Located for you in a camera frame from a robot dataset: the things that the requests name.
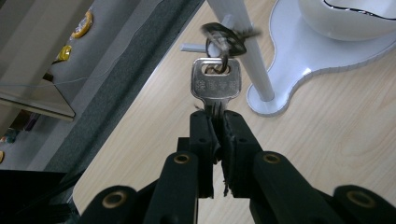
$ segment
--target key head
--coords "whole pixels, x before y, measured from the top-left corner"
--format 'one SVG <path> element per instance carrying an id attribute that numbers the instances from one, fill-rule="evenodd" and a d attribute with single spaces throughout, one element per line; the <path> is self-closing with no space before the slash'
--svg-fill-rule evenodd
<path id="1" fill-rule="evenodd" d="M 191 93 L 203 100 L 231 100 L 241 91 L 239 62 L 228 61 L 228 68 L 223 74 L 211 74 L 211 66 L 221 65 L 219 58 L 197 59 L 192 66 Z"/>

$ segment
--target white stand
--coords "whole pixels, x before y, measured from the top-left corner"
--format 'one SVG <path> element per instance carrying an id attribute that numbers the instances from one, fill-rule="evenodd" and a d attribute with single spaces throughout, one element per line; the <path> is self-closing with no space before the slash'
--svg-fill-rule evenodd
<path id="1" fill-rule="evenodd" d="M 233 16 L 233 29 L 243 32 L 252 29 L 248 11 L 243 0 L 207 0 L 219 21 L 224 21 L 228 15 Z M 247 53 L 240 57 L 242 65 L 247 70 L 257 93 L 262 101 L 274 99 L 274 91 L 267 75 L 265 65 L 260 52 L 259 44 L 255 38 L 249 38 L 245 42 Z"/>
<path id="2" fill-rule="evenodd" d="M 366 41 L 339 41 L 320 35 L 306 24 L 296 0 L 276 2 L 270 32 L 275 58 L 268 76 L 275 97 L 264 102 L 254 82 L 247 92 L 249 106 L 263 116 L 285 111 L 291 96 L 311 77 L 364 66 L 396 47 L 396 33 Z"/>
<path id="3" fill-rule="evenodd" d="M 227 28 L 238 32 L 252 28 L 244 0 L 206 1 Z M 396 47 L 396 33 L 366 41 L 339 41 L 320 35 L 305 23 L 296 0 L 276 2 L 270 32 L 275 58 L 268 72 L 255 38 L 246 40 L 247 53 L 240 57 L 252 82 L 247 102 L 256 113 L 266 117 L 285 111 L 291 96 L 309 78 L 364 66 Z M 182 46 L 182 50 L 205 50 L 188 46 Z"/>

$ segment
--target white pole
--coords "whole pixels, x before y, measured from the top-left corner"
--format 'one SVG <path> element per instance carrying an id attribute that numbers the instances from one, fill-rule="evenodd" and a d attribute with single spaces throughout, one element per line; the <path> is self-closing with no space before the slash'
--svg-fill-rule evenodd
<path id="1" fill-rule="evenodd" d="M 243 32 L 252 29 L 244 0 L 207 0 L 207 3 L 219 21 L 223 21 L 224 17 L 231 15 L 233 17 L 233 28 L 235 31 Z M 262 101 L 268 102 L 273 100 L 274 90 L 268 77 L 257 40 L 255 38 L 248 38 L 245 41 L 245 47 L 247 48 L 247 53 L 242 55 L 240 60 L 247 70 L 253 86 Z"/>

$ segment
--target white base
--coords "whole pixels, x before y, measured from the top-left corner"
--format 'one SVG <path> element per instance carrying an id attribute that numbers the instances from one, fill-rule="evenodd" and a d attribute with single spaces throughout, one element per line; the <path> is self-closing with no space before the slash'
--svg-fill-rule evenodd
<path id="1" fill-rule="evenodd" d="M 312 76 L 344 72 L 374 62 L 396 47 L 396 33 L 366 41 L 339 41 L 312 30 L 296 0 L 278 0 L 270 19 L 275 58 L 268 71 L 275 97 L 261 100 L 254 86 L 247 102 L 263 116 L 286 110 L 291 96 Z"/>

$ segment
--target key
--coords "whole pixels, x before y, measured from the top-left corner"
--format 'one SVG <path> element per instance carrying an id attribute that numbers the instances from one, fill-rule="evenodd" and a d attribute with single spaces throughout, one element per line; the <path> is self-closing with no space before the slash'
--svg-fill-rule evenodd
<path id="1" fill-rule="evenodd" d="M 221 25 L 217 22 L 210 22 L 202 26 L 202 31 L 207 37 L 206 40 L 206 51 L 210 43 L 213 43 L 217 48 L 223 50 L 223 46 L 220 44 L 221 39 L 225 39 L 227 43 L 228 53 L 230 56 L 238 56 L 247 52 L 244 45 L 244 40 L 242 40 L 238 35 L 228 29 L 227 27 Z"/>
<path id="2" fill-rule="evenodd" d="M 242 86 L 237 60 L 230 59 L 223 74 L 211 73 L 210 67 L 219 64 L 219 58 L 197 59 L 191 75 L 191 93 L 204 102 L 205 112 L 212 117 L 215 129 L 221 124 L 228 102 L 239 95 Z"/>

